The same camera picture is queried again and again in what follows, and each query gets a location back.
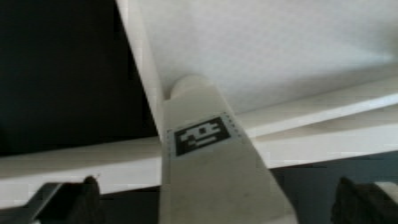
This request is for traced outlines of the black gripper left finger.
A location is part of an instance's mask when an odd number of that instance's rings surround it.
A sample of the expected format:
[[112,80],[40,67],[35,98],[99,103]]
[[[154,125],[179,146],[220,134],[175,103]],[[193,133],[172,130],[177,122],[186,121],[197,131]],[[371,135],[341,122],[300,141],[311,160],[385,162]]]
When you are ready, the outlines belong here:
[[44,183],[26,203],[0,212],[0,224],[104,224],[96,178]]

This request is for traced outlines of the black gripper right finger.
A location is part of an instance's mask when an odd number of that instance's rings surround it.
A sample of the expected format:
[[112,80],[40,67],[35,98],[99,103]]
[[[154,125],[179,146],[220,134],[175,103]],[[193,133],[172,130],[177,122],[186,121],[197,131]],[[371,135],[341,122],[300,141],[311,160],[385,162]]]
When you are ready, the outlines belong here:
[[339,179],[332,224],[398,224],[398,184]]

